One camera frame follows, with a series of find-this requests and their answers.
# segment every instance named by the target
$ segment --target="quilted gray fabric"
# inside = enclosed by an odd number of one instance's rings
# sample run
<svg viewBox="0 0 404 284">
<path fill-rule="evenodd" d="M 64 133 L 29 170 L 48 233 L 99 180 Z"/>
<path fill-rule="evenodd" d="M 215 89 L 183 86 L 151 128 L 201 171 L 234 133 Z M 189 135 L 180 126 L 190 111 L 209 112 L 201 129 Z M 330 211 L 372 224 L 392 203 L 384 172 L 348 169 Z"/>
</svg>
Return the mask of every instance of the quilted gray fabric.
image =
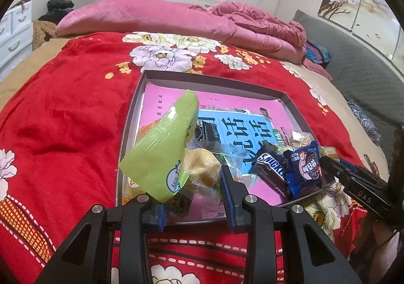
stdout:
<svg viewBox="0 0 404 284">
<path fill-rule="evenodd" d="M 404 122 L 404 84 L 372 51 L 347 33 L 298 10 L 294 17 L 310 40 L 331 56 L 327 71 L 345 99 L 354 99 L 382 135 L 381 148 L 389 165 L 393 132 Z"/>
</svg>

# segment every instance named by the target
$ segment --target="floral blanket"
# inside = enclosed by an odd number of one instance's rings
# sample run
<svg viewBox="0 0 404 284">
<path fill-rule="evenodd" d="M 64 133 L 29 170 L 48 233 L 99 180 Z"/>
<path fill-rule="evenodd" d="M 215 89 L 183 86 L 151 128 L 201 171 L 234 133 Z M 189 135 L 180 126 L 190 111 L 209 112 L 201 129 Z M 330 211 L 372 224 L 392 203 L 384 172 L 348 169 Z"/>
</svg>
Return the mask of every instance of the floral blanket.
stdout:
<svg viewBox="0 0 404 284">
<path fill-rule="evenodd" d="M 32 284 L 74 225 L 95 204 L 115 206 L 125 119 L 141 73 L 181 71 L 284 91 L 320 144 L 361 165 L 336 114 L 300 75 L 278 61 L 219 41 L 136 32 L 70 40 L 0 113 L 0 254 L 21 284 Z M 336 184 L 308 212 L 348 255 L 365 212 Z M 276 237 L 278 281 L 282 243 Z M 116 233 L 114 251 L 119 248 Z M 225 228 L 149 235 L 154 283 L 243 281 L 247 235 Z M 114 257 L 116 283 L 118 260 Z"/>
</svg>

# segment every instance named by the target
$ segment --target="drawer handle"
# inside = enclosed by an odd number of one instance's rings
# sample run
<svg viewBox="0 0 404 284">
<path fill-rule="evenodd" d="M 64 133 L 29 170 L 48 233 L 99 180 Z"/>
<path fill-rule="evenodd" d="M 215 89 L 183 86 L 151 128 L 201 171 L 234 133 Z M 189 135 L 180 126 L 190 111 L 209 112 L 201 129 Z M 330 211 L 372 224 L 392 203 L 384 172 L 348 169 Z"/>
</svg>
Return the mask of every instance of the drawer handle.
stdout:
<svg viewBox="0 0 404 284">
<path fill-rule="evenodd" d="M 20 45 L 20 41 L 17 41 L 16 43 L 14 43 L 13 45 L 11 45 L 9 47 L 9 51 L 15 51 L 19 45 Z"/>
</svg>

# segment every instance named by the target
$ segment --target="green snack bag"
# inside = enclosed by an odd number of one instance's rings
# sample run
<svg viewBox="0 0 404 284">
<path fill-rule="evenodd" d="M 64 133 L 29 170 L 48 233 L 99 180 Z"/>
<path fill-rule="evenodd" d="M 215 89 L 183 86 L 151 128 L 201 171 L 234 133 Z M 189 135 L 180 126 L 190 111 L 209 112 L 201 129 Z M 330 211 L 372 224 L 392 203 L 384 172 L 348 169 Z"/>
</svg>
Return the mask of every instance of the green snack bag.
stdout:
<svg viewBox="0 0 404 284">
<path fill-rule="evenodd" d="M 198 111 L 197 96 L 187 90 L 118 164 L 125 175 L 160 202 L 172 198 L 188 180 L 183 160 Z"/>
</svg>

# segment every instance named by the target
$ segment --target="metal screw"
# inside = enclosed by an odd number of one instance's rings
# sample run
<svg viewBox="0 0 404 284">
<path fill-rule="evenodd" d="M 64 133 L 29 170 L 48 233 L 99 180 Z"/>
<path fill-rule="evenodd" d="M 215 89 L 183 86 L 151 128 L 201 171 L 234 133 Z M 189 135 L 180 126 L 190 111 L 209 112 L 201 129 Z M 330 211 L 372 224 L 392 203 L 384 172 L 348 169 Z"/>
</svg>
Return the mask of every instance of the metal screw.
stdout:
<svg viewBox="0 0 404 284">
<path fill-rule="evenodd" d="M 140 203 L 145 203 L 148 200 L 149 200 L 149 197 L 147 195 L 145 195 L 145 194 L 139 195 L 137 197 L 137 201 L 140 202 Z"/>
<path fill-rule="evenodd" d="M 295 204 L 292 206 L 292 210 L 294 213 L 302 213 L 304 209 L 301 205 Z"/>
<path fill-rule="evenodd" d="M 91 211 L 92 211 L 93 213 L 100 213 L 103 209 L 104 209 L 104 208 L 103 208 L 102 205 L 97 204 L 97 205 L 94 205 L 94 206 L 92 207 Z"/>
<path fill-rule="evenodd" d="M 255 202 L 257 202 L 257 197 L 255 195 L 247 195 L 246 201 L 248 203 L 255 203 Z"/>
</svg>

